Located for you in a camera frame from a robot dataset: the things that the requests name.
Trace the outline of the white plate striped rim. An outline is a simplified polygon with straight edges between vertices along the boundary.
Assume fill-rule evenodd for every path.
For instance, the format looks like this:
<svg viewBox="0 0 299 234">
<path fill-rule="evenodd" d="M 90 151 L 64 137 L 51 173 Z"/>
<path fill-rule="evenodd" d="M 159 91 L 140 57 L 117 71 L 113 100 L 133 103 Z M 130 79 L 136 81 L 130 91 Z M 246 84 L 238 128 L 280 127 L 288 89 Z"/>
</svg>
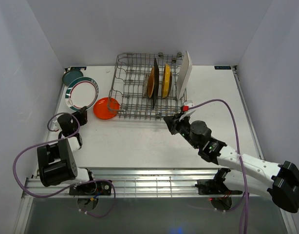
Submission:
<svg viewBox="0 0 299 234">
<path fill-rule="evenodd" d="M 65 103 L 73 111 L 83 107 L 90 109 L 99 96 L 99 86 L 90 77 L 80 77 L 74 80 L 65 91 Z"/>
</svg>

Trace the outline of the dark teal round plate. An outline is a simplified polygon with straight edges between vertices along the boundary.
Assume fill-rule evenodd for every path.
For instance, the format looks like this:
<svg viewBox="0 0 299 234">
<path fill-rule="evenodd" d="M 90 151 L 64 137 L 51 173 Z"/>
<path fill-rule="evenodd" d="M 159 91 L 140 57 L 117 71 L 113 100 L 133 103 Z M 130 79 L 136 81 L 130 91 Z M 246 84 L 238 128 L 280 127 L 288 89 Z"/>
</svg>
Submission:
<svg viewBox="0 0 299 234">
<path fill-rule="evenodd" d="M 69 86 L 74 80 L 80 77 L 83 77 L 83 73 L 80 70 L 70 70 L 63 75 L 62 82 L 64 85 Z"/>
</svg>

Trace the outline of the speckled beige oval plate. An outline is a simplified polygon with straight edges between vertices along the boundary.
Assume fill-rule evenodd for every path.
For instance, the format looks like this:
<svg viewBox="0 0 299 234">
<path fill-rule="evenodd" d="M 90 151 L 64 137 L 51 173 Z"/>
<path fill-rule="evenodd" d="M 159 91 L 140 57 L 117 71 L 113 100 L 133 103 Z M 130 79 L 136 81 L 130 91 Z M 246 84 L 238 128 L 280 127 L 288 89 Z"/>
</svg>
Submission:
<svg viewBox="0 0 299 234">
<path fill-rule="evenodd" d="M 148 83 L 149 83 L 150 75 L 146 74 L 144 77 L 144 83 L 143 83 L 143 97 L 146 97 L 148 95 Z"/>
</svg>

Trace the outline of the yellow polka dot plate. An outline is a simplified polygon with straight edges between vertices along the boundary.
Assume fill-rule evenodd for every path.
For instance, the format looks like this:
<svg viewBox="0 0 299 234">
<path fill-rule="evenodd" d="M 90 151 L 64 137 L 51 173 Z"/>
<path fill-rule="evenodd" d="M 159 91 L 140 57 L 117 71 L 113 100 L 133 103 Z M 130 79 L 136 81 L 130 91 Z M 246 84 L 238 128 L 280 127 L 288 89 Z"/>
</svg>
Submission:
<svg viewBox="0 0 299 234">
<path fill-rule="evenodd" d="M 163 72 L 163 79 L 162 79 L 162 98 L 167 98 L 171 91 L 171 85 L 172 85 L 172 72 L 171 67 L 166 63 L 164 66 L 164 72 Z"/>
</svg>

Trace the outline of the woven bamboo round plate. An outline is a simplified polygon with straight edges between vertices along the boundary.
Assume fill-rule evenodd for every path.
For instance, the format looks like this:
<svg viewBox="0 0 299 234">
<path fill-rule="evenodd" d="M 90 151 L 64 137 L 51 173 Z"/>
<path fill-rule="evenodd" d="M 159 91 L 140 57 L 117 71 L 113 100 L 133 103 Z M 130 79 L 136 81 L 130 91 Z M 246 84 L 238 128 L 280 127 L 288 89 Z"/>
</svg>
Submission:
<svg viewBox="0 0 299 234">
<path fill-rule="evenodd" d="M 152 67 L 149 79 L 148 79 L 148 97 L 151 98 L 154 90 L 154 70 L 155 68 Z"/>
</svg>

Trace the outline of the white rectangular plate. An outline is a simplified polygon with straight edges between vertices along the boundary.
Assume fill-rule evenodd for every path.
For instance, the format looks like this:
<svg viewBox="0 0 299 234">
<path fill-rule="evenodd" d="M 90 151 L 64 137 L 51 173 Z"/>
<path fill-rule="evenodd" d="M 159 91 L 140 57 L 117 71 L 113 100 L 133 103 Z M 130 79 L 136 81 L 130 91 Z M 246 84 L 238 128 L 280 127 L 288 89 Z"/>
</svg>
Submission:
<svg viewBox="0 0 299 234">
<path fill-rule="evenodd" d="M 186 90 L 186 86 L 192 71 L 192 61 L 188 51 L 185 52 L 178 78 L 176 80 L 176 97 L 179 100 Z"/>
</svg>

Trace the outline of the green square glazed plate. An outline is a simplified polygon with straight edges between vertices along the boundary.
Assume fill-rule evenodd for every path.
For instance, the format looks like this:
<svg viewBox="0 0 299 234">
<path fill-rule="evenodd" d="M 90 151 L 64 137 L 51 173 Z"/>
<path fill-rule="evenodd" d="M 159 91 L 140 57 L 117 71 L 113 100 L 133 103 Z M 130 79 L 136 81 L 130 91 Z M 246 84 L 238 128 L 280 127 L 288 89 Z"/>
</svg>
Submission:
<svg viewBox="0 0 299 234">
<path fill-rule="evenodd" d="M 156 102 L 157 102 L 157 98 L 158 98 L 158 89 L 159 89 L 159 67 L 158 67 L 158 63 L 157 63 L 157 59 L 154 59 L 154 66 L 155 68 L 154 70 L 154 90 L 153 90 L 153 94 L 151 97 L 152 103 L 151 103 L 151 107 L 152 109 L 155 108 Z"/>
</svg>

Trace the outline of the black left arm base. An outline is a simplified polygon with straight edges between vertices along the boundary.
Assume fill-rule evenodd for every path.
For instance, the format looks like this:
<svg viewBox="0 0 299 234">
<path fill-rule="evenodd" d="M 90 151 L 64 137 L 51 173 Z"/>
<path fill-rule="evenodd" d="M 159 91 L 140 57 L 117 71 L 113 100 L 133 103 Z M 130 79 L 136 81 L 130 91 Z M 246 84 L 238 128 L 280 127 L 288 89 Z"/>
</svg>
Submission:
<svg viewBox="0 0 299 234">
<path fill-rule="evenodd" d="M 88 184 L 77 184 L 69 189 L 69 195 L 111 195 L 112 193 L 111 180 L 99 180 Z"/>
</svg>

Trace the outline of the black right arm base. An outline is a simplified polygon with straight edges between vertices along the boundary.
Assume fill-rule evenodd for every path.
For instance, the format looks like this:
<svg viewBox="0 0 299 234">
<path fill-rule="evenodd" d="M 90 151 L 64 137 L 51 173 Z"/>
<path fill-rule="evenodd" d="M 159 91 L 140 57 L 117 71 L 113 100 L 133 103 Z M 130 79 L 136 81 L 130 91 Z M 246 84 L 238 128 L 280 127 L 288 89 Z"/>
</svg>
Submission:
<svg viewBox="0 0 299 234">
<path fill-rule="evenodd" d="M 241 191 L 230 190 L 224 184 L 225 179 L 197 180 L 195 187 L 199 195 L 240 195 Z"/>
</svg>

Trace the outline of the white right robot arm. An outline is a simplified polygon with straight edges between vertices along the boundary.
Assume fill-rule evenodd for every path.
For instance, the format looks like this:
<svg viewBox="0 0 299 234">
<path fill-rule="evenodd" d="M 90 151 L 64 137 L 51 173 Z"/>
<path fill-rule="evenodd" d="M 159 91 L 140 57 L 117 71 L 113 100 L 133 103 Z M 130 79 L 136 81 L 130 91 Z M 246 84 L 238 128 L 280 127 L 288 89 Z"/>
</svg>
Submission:
<svg viewBox="0 0 299 234">
<path fill-rule="evenodd" d="M 281 209 L 299 210 L 299 170 L 294 163 L 268 162 L 249 155 L 239 156 L 235 149 L 212 137 L 211 130 L 200 120 L 190 122 L 184 114 L 163 118 L 172 135 L 180 134 L 205 160 L 220 166 L 214 178 L 198 181 L 201 195 L 239 195 L 248 192 L 264 196 Z"/>
</svg>

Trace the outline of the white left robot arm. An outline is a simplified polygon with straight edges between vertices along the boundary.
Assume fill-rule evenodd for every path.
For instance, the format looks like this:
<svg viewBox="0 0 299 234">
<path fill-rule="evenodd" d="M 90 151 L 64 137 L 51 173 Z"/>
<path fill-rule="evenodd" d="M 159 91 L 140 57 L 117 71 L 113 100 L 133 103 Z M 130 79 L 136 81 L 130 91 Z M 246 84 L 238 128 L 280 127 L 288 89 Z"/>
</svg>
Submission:
<svg viewBox="0 0 299 234">
<path fill-rule="evenodd" d="M 41 183 L 45 187 L 59 184 L 78 184 L 87 195 L 93 194 L 97 183 L 92 172 L 78 168 L 73 152 L 82 148 L 80 126 L 87 124 L 87 107 L 84 106 L 72 114 L 54 117 L 54 132 L 58 132 L 58 142 L 37 147 L 38 169 Z"/>
</svg>

